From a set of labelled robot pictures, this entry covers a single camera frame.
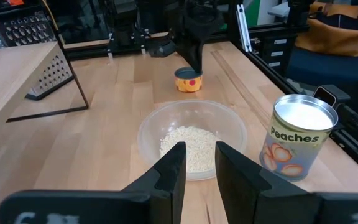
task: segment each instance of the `metal grater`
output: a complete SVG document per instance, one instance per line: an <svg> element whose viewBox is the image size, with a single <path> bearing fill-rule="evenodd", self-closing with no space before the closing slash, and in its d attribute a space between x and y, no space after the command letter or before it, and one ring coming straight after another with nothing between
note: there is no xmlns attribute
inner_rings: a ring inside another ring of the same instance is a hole
<svg viewBox="0 0 358 224"><path fill-rule="evenodd" d="M30 89L26 98L41 100L73 79L74 76L68 66L68 62L63 52L60 51L59 54L52 59L48 67L39 75L37 85Z"/></svg>
<svg viewBox="0 0 358 224"><path fill-rule="evenodd" d="M0 22L0 34L6 47L56 41L48 17L42 11Z"/></svg>

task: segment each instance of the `orange bag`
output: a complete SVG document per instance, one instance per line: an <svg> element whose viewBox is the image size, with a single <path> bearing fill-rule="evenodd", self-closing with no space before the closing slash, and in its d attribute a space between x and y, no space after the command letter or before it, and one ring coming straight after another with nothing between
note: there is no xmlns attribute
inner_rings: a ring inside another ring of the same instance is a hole
<svg viewBox="0 0 358 224"><path fill-rule="evenodd" d="M358 6L314 2L308 19L310 29L298 36L295 45L312 52L358 56L358 29L343 28L342 21L358 26Z"/></svg>

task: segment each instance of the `metal can rim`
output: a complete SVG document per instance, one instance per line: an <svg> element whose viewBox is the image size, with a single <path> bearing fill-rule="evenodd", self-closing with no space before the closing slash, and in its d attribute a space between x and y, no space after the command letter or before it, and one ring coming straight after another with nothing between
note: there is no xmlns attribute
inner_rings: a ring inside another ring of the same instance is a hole
<svg viewBox="0 0 358 224"><path fill-rule="evenodd" d="M186 72L193 72L194 75L192 77L190 77L190 78L181 77L181 74L186 73ZM179 79L182 79L182 80L192 80L192 79L198 78L198 77L200 77L202 75L203 75L203 72L196 73L196 71L191 67L183 67L183 68L179 68L178 70L175 71L175 76L177 78L179 78Z"/></svg>
<svg viewBox="0 0 358 224"><path fill-rule="evenodd" d="M308 128L302 128L297 124L293 124L291 122L288 122L288 121L284 120L279 115L279 113L277 112L277 105L280 102L284 101L284 100L307 101L310 104L315 105L317 108L319 108L331 120L331 127L330 128L324 128L324 129L308 129ZM273 113L274 113L274 116L277 117L285 125L287 125L287 126L289 126L291 128L299 129L300 131L312 131L312 132L330 131L330 130L332 130L333 127L335 127L335 125L337 124L337 122L339 120L338 114L336 113L335 109L332 106L330 106L329 104L327 104L323 100L317 99L317 98L312 97L312 96L301 95L301 94L289 94L289 95L285 95L285 96L282 96L279 99L277 99L275 101L275 103L274 103L274 106L273 106Z"/></svg>

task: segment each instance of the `peaches can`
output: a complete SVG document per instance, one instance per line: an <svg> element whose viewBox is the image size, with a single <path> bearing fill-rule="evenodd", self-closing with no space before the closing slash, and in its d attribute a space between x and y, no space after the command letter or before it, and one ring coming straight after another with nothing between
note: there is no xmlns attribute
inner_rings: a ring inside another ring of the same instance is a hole
<svg viewBox="0 0 358 224"><path fill-rule="evenodd" d="M304 179L333 127L334 108L307 95L285 95L273 106L261 165L289 181Z"/></svg>

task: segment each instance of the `peach illustration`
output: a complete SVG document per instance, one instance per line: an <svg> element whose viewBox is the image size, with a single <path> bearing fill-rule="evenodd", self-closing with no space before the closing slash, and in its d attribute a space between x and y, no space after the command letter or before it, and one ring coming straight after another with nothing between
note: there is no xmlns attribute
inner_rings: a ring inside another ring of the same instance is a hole
<svg viewBox="0 0 358 224"><path fill-rule="evenodd" d="M277 144L277 143L273 143L272 147L270 148L270 150L272 151L273 155L274 155L274 151L276 150L276 148L281 147L281 145Z"/></svg>
<svg viewBox="0 0 358 224"><path fill-rule="evenodd" d="M281 170L281 173L289 176L289 177L296 177L299 176L303 171L303 167L300 165L289 164L285 165Z"/></svg>
<svg viewBox="0 0 358 224"><path fill-rule="evenodd" d="M267 143L264 144L264 147L262 148L263 152L268 154L271 158L273 157L272 152L270 151L269 145Z"/></svg>
<svg viewBox="0 0 358 224"><path fill-rule="evenodd" d="M290 151L282 147L276 147L273 153L274 159L278 162L288 162L292 158Z"/></svg>
<svg viewBox="0 0 358 224"><path fill-rule="evenodd" d="M273 158L269 156L267 153L264 153L264 162L269 170L275 171L277 169L276 162L274 162Z"/></svg>

